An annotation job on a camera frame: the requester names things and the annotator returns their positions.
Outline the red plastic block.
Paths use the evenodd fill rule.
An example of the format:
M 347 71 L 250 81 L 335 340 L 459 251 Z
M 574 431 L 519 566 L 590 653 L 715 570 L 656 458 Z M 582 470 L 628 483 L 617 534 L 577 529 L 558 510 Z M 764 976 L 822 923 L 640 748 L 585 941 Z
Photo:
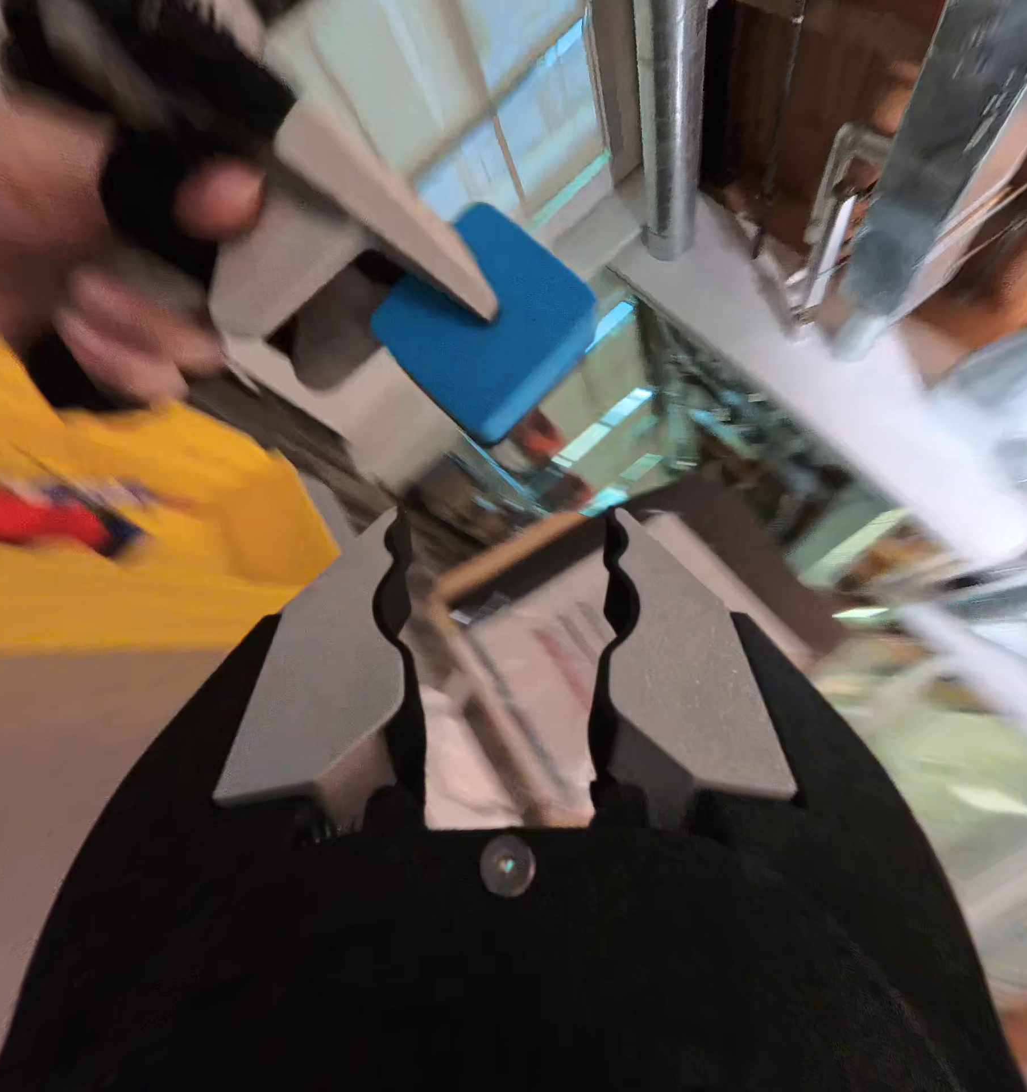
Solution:
M 107 556 L 122 549 L 125 539 L 122 531 L 80 500 L 29 499 L 0 487 L 0 544 L 24 547 L 42 541 L 72 541 Z

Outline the silver pipe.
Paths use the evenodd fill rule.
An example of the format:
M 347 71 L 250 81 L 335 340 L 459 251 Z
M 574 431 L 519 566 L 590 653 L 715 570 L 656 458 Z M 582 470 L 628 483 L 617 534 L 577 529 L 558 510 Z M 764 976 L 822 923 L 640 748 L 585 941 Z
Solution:
M 890 135 L 855 122 L 836 132 L 804 233 L 804 266 L 786 281 L 786 298 L 796 327 L 816 321 L 839 265 L 848 226 L 862 193 L 855 183 L 848 183 L 848 171 L 855 162 L 883 167 L 890 149 Z

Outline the yellow plastic bin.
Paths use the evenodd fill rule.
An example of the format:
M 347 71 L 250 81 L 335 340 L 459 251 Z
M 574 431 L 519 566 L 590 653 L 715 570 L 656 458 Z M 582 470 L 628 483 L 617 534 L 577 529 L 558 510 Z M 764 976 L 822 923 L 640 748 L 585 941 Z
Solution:
M 0 487 L 55 478 L 137 490 L 146 535 L 115 558 L 0 544 L 0 654 L 227 650 L 340 555 L 286 458 L 182 403 L 55 410 L 0 340 Z

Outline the plastic-covered paper sheet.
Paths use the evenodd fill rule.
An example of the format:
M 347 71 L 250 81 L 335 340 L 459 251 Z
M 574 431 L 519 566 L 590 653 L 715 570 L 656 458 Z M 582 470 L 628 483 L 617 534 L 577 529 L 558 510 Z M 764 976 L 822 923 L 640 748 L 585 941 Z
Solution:
M 603 616 L 585 593 L 494 594 L 448 610 L 455 664 L 501 745 L 527 812 L 551 826 L 592 816 L 588 743 Z

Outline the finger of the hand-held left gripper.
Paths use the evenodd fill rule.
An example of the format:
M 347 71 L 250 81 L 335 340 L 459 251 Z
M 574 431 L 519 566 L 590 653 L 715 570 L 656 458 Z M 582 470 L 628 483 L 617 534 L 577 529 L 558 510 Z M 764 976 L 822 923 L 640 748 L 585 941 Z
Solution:
M 226 336 L 265 339 L 375 244 L 479 318 L 497 314 L 489 282 L 452 226 L 329 108 L 297 102 L 271 145 L 253 227 L 219 251 L 213 324 Z
M 359 268 L 343 268 L 296 316 L 291 360 L 307 390 L 342 385 L 382 348 L 371 332 L 371 314 L 391 286 Z

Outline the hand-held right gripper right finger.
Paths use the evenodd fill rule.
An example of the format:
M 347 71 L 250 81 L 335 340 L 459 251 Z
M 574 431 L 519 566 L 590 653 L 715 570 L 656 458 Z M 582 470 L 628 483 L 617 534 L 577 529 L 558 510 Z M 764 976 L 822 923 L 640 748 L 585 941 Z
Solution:
M 690 826 L 707 794 L 793 803 L 798 785 L 732 614 L 630 512 L 607 574 L 587 733 L 593 819 Z

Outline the slim spiral metal duct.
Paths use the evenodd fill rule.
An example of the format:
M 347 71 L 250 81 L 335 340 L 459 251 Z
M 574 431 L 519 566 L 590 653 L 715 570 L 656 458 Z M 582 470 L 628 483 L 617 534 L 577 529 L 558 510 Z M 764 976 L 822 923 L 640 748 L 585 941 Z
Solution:
M 644 245 L 657 261 L 685 254 L 699 204 L 709 1 L 636 1 L 644 140 Z

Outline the person's left hand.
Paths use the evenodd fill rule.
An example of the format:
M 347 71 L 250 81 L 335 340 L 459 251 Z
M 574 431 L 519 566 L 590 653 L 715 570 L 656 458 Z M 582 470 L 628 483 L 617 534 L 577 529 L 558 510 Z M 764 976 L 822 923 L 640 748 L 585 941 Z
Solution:
M 166 304 L 115 257 L 101 174 L 110 118 L 0 98 L 0 336 L 54 332 L 88 381 L 128 403 L 182 400 L 227 355 L 193 305 Z

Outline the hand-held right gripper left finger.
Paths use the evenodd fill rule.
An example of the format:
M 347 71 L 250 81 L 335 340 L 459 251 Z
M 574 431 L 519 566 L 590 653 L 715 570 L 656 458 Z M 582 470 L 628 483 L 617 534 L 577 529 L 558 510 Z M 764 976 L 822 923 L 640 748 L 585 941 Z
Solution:
M 425 812 L 425 717 L 401 639 L 411 562 L 408 514 L 392 508 L 282 609 L 212 795 L 220 807 L 306 799 L 349 830 L 391 787 Z

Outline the rectangular metal duct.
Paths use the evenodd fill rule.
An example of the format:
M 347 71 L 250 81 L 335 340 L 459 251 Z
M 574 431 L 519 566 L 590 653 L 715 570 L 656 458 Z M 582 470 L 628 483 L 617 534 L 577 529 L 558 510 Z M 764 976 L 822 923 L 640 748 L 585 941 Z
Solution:
M 1027 1 L 943 5 L 840 283 L 839 361 L 945 286 L 1027 156 Z

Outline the glass-fronted storage shelves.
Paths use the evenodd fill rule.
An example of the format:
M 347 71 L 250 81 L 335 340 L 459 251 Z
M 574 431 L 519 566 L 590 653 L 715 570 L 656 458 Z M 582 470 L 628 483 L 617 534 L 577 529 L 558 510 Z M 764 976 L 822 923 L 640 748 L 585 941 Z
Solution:
M 808 533 L 863 548 L 904 524 L 845 456 L 618 280 L 601 276 L 585 359 L 505 444 L 458 438 L 409 498 L 493 543 L 548 514 L 595 514 L 689 476 L 725 486 L 789 551 Z

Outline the light blue foam block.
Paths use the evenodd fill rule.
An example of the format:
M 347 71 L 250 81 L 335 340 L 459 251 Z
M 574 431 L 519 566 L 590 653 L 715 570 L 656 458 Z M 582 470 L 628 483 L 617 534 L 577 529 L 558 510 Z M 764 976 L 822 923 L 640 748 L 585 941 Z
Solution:
M 455 230 L 496 294 L 491 321 L 414 275 L 370 318 L 371 334 L 412 381 L 479 446 L 499 444 L 589 349 L 597 298 L 501 211 L 467 209 Z

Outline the large paned window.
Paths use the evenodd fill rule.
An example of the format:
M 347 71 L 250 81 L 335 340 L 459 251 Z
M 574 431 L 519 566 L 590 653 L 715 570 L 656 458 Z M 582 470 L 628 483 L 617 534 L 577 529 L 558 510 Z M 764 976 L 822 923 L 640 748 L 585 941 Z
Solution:
M 444 219 L 485 202 L 554 244 L 612 190 L 587 2 L 309 1 L 265 57 Z

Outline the blue dry-erase marker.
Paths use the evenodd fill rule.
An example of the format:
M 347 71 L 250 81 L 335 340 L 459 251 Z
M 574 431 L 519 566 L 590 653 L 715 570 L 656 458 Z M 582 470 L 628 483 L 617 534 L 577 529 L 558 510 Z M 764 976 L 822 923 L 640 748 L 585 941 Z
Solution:
M 47 534 L 76 544 L 105 558 L 115 558 L 135 545 L 146 532 L 123 514 L 125 503 L 143 499 L 119 482 L 51 479 L 42 484 L 48 511 Z

